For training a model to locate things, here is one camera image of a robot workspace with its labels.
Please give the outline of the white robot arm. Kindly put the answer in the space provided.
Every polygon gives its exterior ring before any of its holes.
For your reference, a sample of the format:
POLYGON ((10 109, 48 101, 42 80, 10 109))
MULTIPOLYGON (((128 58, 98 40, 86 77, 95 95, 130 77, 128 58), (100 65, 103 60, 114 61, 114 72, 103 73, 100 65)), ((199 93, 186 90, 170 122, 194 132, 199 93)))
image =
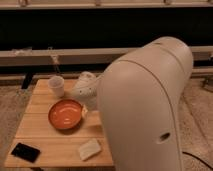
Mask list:
POLYGON ((116 171, 184 171, 178 105, 192 68, 189 46, 161 37, 81 74, 71 96, 97 105, 116 171))

